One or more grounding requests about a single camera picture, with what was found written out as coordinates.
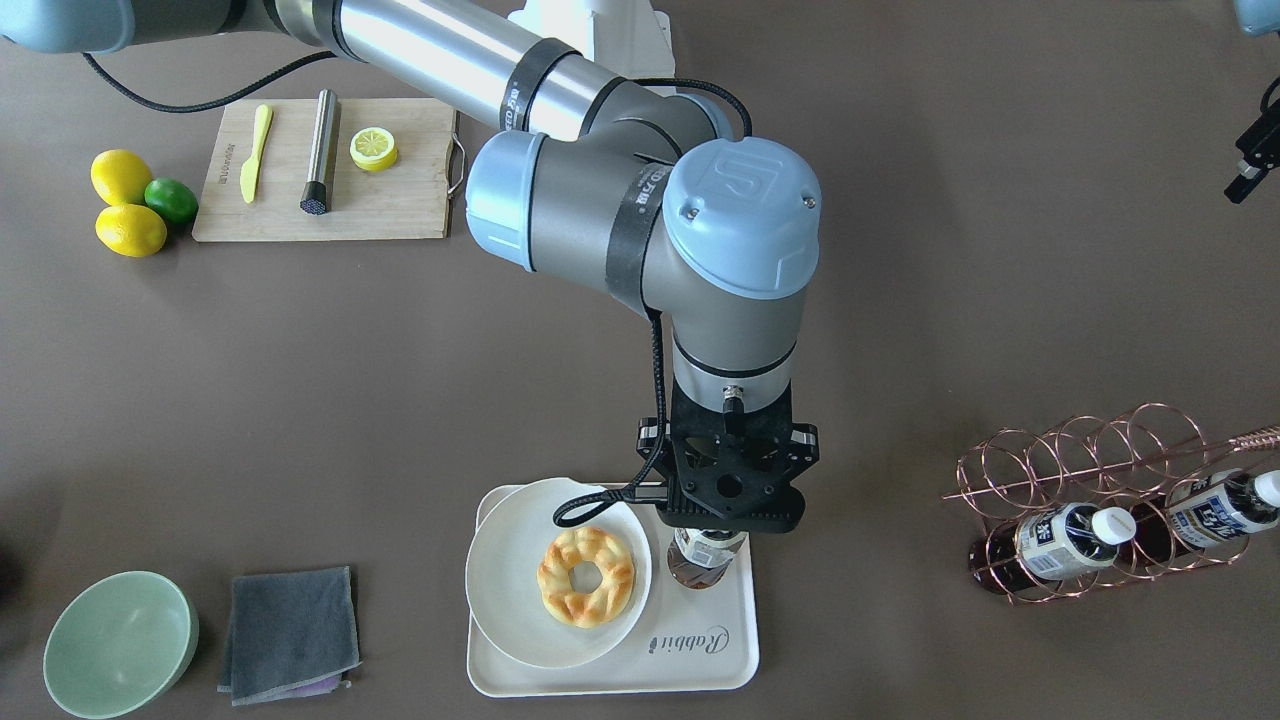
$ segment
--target white bottle cap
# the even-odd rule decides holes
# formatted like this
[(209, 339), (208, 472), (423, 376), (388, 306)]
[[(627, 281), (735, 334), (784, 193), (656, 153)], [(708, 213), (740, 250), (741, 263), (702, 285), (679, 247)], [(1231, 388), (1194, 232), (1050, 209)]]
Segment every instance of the white bottle cap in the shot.
[(1093, 514), (1093, 534), (1107, 544), (1129, 542), (1138, 532), (1138, 523), (1128, 510), (1105, 507)]
[(1280, 470), (1271, 470), (1253, 478), (1253, 492), (1258, 493), (1262, 502), (1280, 507)]

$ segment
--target bagel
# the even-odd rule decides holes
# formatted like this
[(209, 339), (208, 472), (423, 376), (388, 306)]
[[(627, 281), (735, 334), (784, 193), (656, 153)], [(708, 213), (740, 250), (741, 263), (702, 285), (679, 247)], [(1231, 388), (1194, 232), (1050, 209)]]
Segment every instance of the bagel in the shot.
[[(600, 569), (600, 585), (589, 593), (573, 589), (571, 573), (581, 562)], [(561, 533), (538, 566), (543, 606), (552, 618), (575, 628), (595, 628), (617, 618), (631, 600), (635, 577), (626, 544), (594, 527)]]

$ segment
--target black cable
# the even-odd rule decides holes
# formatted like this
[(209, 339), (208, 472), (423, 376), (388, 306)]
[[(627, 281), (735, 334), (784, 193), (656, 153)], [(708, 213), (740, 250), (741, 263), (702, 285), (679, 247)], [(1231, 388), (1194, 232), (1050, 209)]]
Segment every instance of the black cable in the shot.
[(692, 90), (701, 90), (704, 92), (710, 92), (718, 96), (721, 100), (728, 102), (731, 108), (737, 110), (737, 115), (742, 118), (742, 137), (751, 137), (751, 114), (746, 111), (746, 105), (741, 100), (733, 96), (732, 92), (724, 90), (723, 87), (716, 85), (714, 82), (707, 82), (703, 79), (691, 78), (671, 78), (671, 77), (646, 77), (632, 81), (636, 85), (643, 85), (646, 87), (689, 87)]
[(88, 67), (93, 68), (93, 72), (96, 72), (99, 77), (105, 79), (106, 83), (114, 87), (115, 90), (120, 91), (122, 95), (124, 95), (129, 100), (133, 100), (138, 105), (142, 105), (143, 108), (148, 108), (151, 110), (160, 110), (161, 113), (200, 113), (202, 110), (212, 110), (214, 108), (221, 108), (223, 105), (228, 105), (230, 102), (239, 100), (241, 97), (244, 97), (246, 95), (253, 92), (255, 90), (260, 90), (261, 87), (280, 79), (282, 77), (292, 73), (293, 70), (303, 65), (310, 65), (311, 63), (316, 63), (319, 60), (328, 60), (329, 58), (337, 56), (333, 53), (329, 53), (328, 50), (324, 53), (314, 53), (311, 55), (307, 55), (306, 58), (298, 58), (297, 60), (289, 63), (288, 65), (284, 65), (283, 68), (264, 77), (262, 79), (255, 82), (253, 85), (243, 90), (238, 90), (228, 95), (227, 97), (220, 97), (218, 100), (211, 100), (209, 102), (201, 102), (198, 105), (165, 105), (163, 102), (154, 102), (151, 100), (147, 100), (146, 97), (142, 97), (137, 92), (133, 92), (128, 87), (120, 85), (120, 81), (115, 79), (105, 69), (102, 69), (102, 65), (99, 65), (97, 60), (95, 60), (93, 56), (90, 55), (88, 53), (81, 53), (81, 55), (88, 63)]
[[(586, 523), (604, 512), (613, 506), (614, 502), (635, 502), (635, 489), (644, 482), (644, 479), (653, 470), (653, 466), (658, 462), (659, 456), (662, 456), (663, 446), (667, 438), (667, 370), (666, 363), (662, 352), (662, 313), (648, 307), (645, 311), (649, 315), (649, 332), (652, 336), (652, 351), (653, 351), (653, 395), (654, 401), (658, 405), (658, 428), (653, 451), (649, 457), (645, 459), (644, 466), (640, 471), (631, 478), (631, 482), (626, 486), (616, 489), (607, 489), (603, 492), (595, 492), (591, 495), (584, 495), (582, 497), (575, 497), (564, 505), (561, 505), (556, 512), (552, 514), (552, 520), (561, 528), (576, 528), (582, 523)], [(564, 518), (570, 511), (582, 507), (584, 505), (596, 503), (595, 507), (582, 512), (581, 515), (575, 515), (573, 518)]]
[(1271, 81), (1271, 85), (1267, 86), (1267, 91), (1262, 94), (1262, 114), (1263, 115), (1267, 113), (1267, 110), (1271, 109), (1271, 94), (1275, 92), (1277, 87), (1280, 87), (1280, 77), (1277, 77), (1276, 79)]

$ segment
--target bowl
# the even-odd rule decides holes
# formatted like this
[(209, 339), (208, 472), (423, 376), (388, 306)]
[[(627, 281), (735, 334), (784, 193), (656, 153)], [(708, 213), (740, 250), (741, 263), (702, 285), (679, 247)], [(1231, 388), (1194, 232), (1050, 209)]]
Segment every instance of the bowl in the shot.
[(178, 680), (196, 651), (200, 623), (172, 580), (133, 570), (79, 593), (45, 646), (45, 688), (77, 717), (119, 717)]
[(653, 561), (644, 525), (623, 503), (588, 524), (612, 533), (631, 551), (636, 574), (627, 606), (591, 629), (566, 625), (543, 607), (538, 566), (563, 530), (552, 512), (567, 500), (602, 489), (570, 478), (530, 483), (498, 502), (476, 528), (467, 552), (467, 603), (481, 634), (507, 657), (532, 667), (575, 667), (617, 647), (639, 620)]

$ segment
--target bottle rack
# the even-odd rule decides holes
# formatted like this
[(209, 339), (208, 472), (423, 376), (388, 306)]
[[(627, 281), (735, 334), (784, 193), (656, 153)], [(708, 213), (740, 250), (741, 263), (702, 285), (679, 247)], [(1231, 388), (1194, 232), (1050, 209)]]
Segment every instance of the bottle rack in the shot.
[[(1276, 454), (1280, 454), (1280, 424), (1211, 442), (1185, 413), (1148, 402), (1111, 419), (1068, 418), (1039, 434), (1002, 428), (960, 456), (956, 462), (960, 489), (943, 498), (961, 500), (977, 514), (982, 537), (974, 544), (974, 556), (984, 564), (975, 562), (973, 571), (991, 571), (1006, 562), (1021, 565), (1016, 557), (992, 561), (993, 537), (1029, 515), (1065, 502), (1092, 502), (1146, 515), (1143, 524), (1160, 523), (1176, 546), (1174, 530), (1156, 500), (1222, 469), (1252, 470)], [(1126, 543), (1110, 568), (1075, 579), (1041, 580), (1030, 575), (1036, 583), (1032, 588), (1010, 591), (998, 575), (992, 578), (1005, 588), (1010, 603), (1039, 603), (1229, 565), (1248, 547), (1244, 537), (1210, 550), (1192, 548), (1172, 560), (1157, 560), (1157, 553), (1138, 539)]]

